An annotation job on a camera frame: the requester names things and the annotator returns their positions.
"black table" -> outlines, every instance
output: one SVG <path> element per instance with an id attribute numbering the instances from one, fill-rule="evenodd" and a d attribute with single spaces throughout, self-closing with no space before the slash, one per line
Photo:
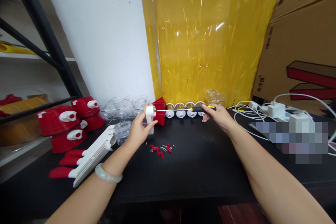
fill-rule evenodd
<path id="1" fill-rule="evenodd" d="M 131 158 L 106 211 L 119 208 L 169 208 L 184 205 L 225 205 L 254 201 L 243 166 L 228 136 L 200 117 L 172 118 L 155 126 Z M 248 128 L 248 118 L 237 115 Z M 77 149 L 88 148 L 106 126 L 89 134 Z M 322 165 L 295 165 L 271 142 L 256 140 L 288 169 L 317 200 L 336 197 L 336 157 Z M 175 145 L 164 160 L 150 144 Z M 52 180 L 49 172 L 64 154 L 47 152 L 1 185 L 3 216 L 14 219 L 48 218 L 75 190 L 73 179 Z"/>

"screwdriver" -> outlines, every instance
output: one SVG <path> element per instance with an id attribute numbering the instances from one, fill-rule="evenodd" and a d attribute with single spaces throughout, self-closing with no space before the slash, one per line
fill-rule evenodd
<path id="1" fill-rule="evenodd" d="M 208 106 L 208 107 L 216 111 L 215 106 Z M 206 113 L 205 110 L 202 107 L 191 107 L 191 109 L 181 109 L 181 110 L 185 110 L 185 111 L 190 110 L 191 112 Z M 161 112 L 161 111 L 181 111 L 181 110 L 155 110 L 155 111 L 156 112 Z"/>

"yellow curtain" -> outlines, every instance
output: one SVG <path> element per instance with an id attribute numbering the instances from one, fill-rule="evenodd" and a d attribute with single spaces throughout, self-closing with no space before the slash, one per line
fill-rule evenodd
<path id="1" fill-rule="evenodd" d="M 142 0 L 155 98 L 250 100 L 275 1 Z"/>

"metal shelf frame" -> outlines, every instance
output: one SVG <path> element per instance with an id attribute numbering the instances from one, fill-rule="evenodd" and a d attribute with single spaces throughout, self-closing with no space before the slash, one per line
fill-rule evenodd
<path id="1" fill-rule="evenodd" d="M 50 56 L 44 53 L 41 49 L 39 49 L 36 45 L 30 42 L 26 37 L 24 37 L 21 33 L 19 33 L 1 18 L 0 28 L 18 40 L 20 43 L 25 45 L 27 48 L 32 50 L 51 66 L 53 66 L 58 71 L 67 91 L 69 92 L 70 97 L 31 110 L 23 111 L 7 117 L 2 117 L 0 118 L 0 124 L 35 114 L 39 111 L 60 105 L 79 97 L 83 97 L 39 0 L 22 0 L 22 2 L 27 12 L 29 13 L 29 16 L 32 19 Z"/>

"screwdriver handle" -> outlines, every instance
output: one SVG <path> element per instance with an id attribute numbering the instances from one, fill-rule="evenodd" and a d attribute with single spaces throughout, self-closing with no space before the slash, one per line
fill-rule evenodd
<path id="1" fill-rule="evenodd" d="M 209 105 L 208 107 L 216 111 L 216 107 L 215 106 Z M 203 112 L 203 113 L 206 113 L 205 110 L 202 107 L 191 107 L 191 112 Z"/>

